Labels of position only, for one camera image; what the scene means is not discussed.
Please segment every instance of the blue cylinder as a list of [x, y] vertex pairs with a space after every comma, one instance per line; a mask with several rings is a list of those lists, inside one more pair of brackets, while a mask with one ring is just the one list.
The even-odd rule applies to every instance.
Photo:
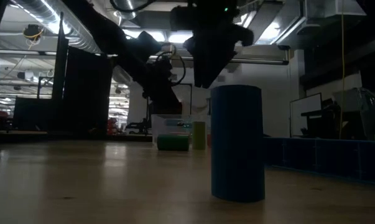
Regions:
[[234, 202], [263, 200], [262, 94], [255, 86], [211, 91], [212, 195]]

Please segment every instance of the clear plastic container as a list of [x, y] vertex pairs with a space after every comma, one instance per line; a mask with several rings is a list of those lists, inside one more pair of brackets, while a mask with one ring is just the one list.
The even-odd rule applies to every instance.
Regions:
[[194, 122], [205, 122], [206, 148], [208, 148], [208, 135], [211, 131], [210, 116], [203, 115], [174, 115], [174, 114], [153, 114], [152, 124], [152, 146], [157, 149], [157, 138], [159, 135], [188, 136], [190, 138], [190, 149], [192, 149], [192, 134]]

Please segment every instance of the green container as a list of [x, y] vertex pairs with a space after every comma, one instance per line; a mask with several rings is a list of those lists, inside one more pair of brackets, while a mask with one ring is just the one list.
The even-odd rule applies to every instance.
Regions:
[[157, 147], [160, 151], [188, 151], [189, 146], [188, 136], [160, 134], [157, 138]]
[[205, 150], [206, 148], [206, 125], [202, 121], [193, 122], [193, 149]]

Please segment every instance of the ceiling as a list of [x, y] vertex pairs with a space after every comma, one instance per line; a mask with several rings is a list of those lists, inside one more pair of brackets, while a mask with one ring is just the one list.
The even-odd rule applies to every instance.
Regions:
[[[56, 2], [59, 0], [47, 0], [47, 2]], [[119, 14], [114, 13], [116, 12], [110, 5], [109, 0], [87, 0], [94, 8], [105, 15], [107, 18], [111, 19], [114, 22], [119, 22]], [[250, 19], [254, 19], [256, 11], [259, 10], [259, 6], [261, 6], [263, 1], [256, 1], [255, 4], [247, 4], [253, 2], [253, 0], [239, 0], [240, 6], [246, 7], [241, 9], [240, 20], [239, 18], [236, 19], [237, 22], [244, 23], [247, 20], [247, 17]], [[274, 15], [269, 16], [266, 19], [266, 22], [272, 24], [272, 20], [276, 17], [278, 11], [284, 12], [288, 16], [288, 20], [292, 20], [296, 18], [299, 14], [299, 11], [296, 10], [297, 4], [296, 0], [286, 0], [285, 2], [289, 2], [288, 5], [292, 9], [288, 10], [288, 13], [285, 12], [286, 9], [283, 10], [276, 10], [272, 12]], [[190, 56], [190, 54], [183, 49], [182, 42], [184, 39], [187, 39], [191, 36], [191, 31], [180, 31], [180, 32], [171, 32], [169, 27], [169, 10], [177, 5], [186, 5], [186, 1], [180, 0], [173, 0], [173, 1], [157, 1], [150, 5], [150, 7], [146, 8], [145, 10], [137, 13], [136, 17], [130, 21], [125, 19], [121, 19], [121, 27], [124, 29], [125, 33], [131, 36], [138, 35], [143, 30], [148, 31], [148, 33], [152, 34], [156, 39], [159, 38], [161, 41], [170, 41], [174, 42], [174, 44], [178, 48], [178, 53], [182, 56]], [[279, 21], [279, 25], [283, 26], [284, 24], [282, 21]], [[31, 41], [27, 40], [23, 35], [23, 30], [29, 24], [37, 24], [42, 25], [36, 18], [34, 18], [33, 14], [29, 14], [28, 11], [17, 7], [14, 4], [10, 4], [4, 13], [3, 19], [0, 25], [0, 49], [5, 50], [34, 50], [34, 51], [44, 51], [44, 52], [55, 52], [57, 49], [57, 36], [55, 33], [51, 32], [50, 29], [44, 29], [44, 33], [42, 38], [39, 40], [38, 43], [32, 44]], [[261, 31], [266, 34], [266, 32], [270, 33], [271, 35], [280, 34], [279, 31], [275, 34], [275, 30], [278, 30], [278, 27], [273, 27], [270, 30], [264, 29]], [[241, 45], [237, 44], [236, 46], [237, 56], [236, 58], [258, 58], [263, 60], [287, 60], [285, 57], [285, 52], [279, 50], [276, 45], [268, 45], [266, 42], [264, 45], [254, 45], [251, 47], [241, 47]], [[32, 71], [35, 76], [43, 75], [45, 76], [49, 71], [54, 69], [55, 65], [55, 57], [53, 56], [43, 56], [43, 55], [13, 55], [13, 54], [0, 54], [0, 62], [1, 62], [1, 69], [0, 69], [0, 98], [9, 98], [13, 99], [15, 94], [20, 94], [22, 96], [30, 96], [36, 97], [37, 93], [37, 83], [36, 80], [21, 80], [17, 78], [18, 72], [25, 72], [25, 71]], [[181, 77], [181, 66], [182, 64], [180, 61], [173, 61], [173, 66], [175, 67], [174, 73], [178, 75], [178, 78]], [[192, 62], [186, 62], [188, 72], [184, 83], [193, 83], [193, 72]], [[222, 71], [223, 75], [228, 75], [233, 73], [239, 67], [238, 63], [230, 63], [226, 66], [226, 68]], [[20, 85], [21, 90], [15, 90], [14, 86]], [[111, 87], [111, 105], [120, 104], [119, 108], [121, 110], [117, 110], [122, 114], [127, 113], [127, 105], [125, 105], [125, 101], [128, 101], [129, 90], [123, 90], [121, 94], [115, 94], [117, 83], [113, 81]], [[52, 88], [51, 85], [47, 85], [42, 88], [41, 94], [43, 97], [49, 97], [51, 94]]]

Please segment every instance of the yellow cable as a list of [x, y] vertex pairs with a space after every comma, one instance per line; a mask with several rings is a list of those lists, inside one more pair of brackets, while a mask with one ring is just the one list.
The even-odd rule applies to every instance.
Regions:
[[34, 44], [31, 44], [31, 45], [29, 45], [30, 47], [28, 48], [28, 50], [30, 50], [31, 49], [31, 47], [32, 46], [34, 46]]
[[32, 36], [27, 36], [27, 35], [24, 35], [24, 32], [23, 32], [23, 35], [25, 38], [34, 38], [34, 37], [38, 37], [39, 35], [41, 35], [42, 33], [44, 32], [44, 30], [42, 29], [39, 34], [36, 34], [36, 35], [32, 35]]
[[344, 7], [345, 3], [342, 0], [341, 8], [341, 23], [342, 23], [342, 100], [341, 100], [341, 116], [339, 125], [339, 139], [342, 138], [342, 127], [343, 127], [343, 109], [345, 107], [345, 18], [344, 18]]

